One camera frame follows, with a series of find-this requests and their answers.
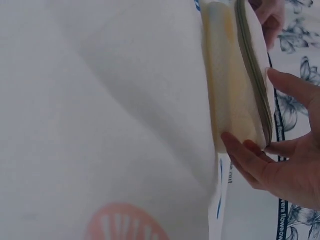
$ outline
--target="blue leaf print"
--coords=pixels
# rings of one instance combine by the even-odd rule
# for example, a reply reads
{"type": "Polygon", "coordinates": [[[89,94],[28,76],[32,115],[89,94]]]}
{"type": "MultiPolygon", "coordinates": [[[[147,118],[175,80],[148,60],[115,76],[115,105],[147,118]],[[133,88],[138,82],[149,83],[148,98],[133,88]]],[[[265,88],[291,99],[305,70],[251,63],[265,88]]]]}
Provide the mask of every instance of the blue leaf print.
{"type": "Polygon", "coordinates": [[[308,240],[320,240],[320,224],[316,223],[312,225],[308,240]]]}
{"type": "Polygon", "coordinates": [[[308,240],[320,240],[320,212],[292,204],[288,215],[288,230],[291,235],[287,240],[298,240],[299,234],[295,225],[309,226],[308,240]]]}
{"type": "Polygon", "coordinates": [[[294,54],[296,49],[309,48],[310,46],[320,49],[320,42],[317,41],[320,35],[308,31],[303,26],[304,20],[303,17],[297,18],[289,24],[287,29],[282,30],[282,33],[278,36],[282,52],[294,54]]]}
{"type": "Polygon", "coordinates": [[[299,233],[295,227],[290,227],[291,234],[286,240],[298,240],[299,239],[299,233]]]}
{"type": "Polygon", "coordinates": [[[314,4],[313,0],[285,0],[293,6],[294,14],[301,14],[303,8],[311,8],[314,4]]]}
{"type": "MultiPolygon", "coordinates": [[[[320,86],[320,74],[318,67],[310,67],[310,61],[307,56],[303,57],[300,65],[300,77],[313,85],[320,86]]],[[[298,113],[308,116],[308,110],[294,97],[281,92],[278,93],[278,102],[283,120],[285,132],[294,129],[298,123],[298,113]]]]}

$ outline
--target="white sheet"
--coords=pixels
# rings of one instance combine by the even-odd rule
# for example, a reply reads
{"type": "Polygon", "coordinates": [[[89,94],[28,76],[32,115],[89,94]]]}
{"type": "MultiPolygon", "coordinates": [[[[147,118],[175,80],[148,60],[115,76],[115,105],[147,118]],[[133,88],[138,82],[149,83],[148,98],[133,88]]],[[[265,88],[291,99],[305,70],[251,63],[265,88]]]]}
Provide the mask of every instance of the white sheet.
{"type": "Polygon", "coordinates": [[[96,240],[138,219],[153,240],[208,239],[219,169],[195,3],[2,1],[0,20],[0,238],[96,240]]]}

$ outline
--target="red logo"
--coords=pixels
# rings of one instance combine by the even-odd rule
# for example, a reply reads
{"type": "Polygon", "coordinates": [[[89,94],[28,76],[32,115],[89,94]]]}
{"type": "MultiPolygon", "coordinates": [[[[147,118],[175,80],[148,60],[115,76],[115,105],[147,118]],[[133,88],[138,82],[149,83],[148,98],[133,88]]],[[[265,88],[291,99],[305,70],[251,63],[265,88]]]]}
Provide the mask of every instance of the red logo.
{"type": "Polygon", "coordinates": [[[169,240],[162,227],[145,211],[113,203],[100,209],[89,223],[85,240],[169,240]]]}

